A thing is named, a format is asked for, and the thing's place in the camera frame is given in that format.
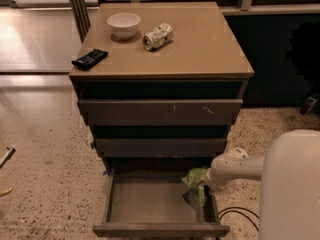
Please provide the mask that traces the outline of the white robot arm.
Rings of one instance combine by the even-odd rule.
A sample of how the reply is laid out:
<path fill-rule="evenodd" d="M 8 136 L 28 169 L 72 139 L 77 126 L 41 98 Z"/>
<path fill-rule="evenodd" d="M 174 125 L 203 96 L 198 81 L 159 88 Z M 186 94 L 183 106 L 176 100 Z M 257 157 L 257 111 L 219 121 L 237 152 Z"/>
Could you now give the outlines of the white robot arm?
<path fill-rule="evenodd" d="M 263 156 L 234 148 L 215 157 L 204 176 L 219 191 L 235 179 L 259 180 L 258 240 L 320 240 L 320 132 L 293 130 Z"/>

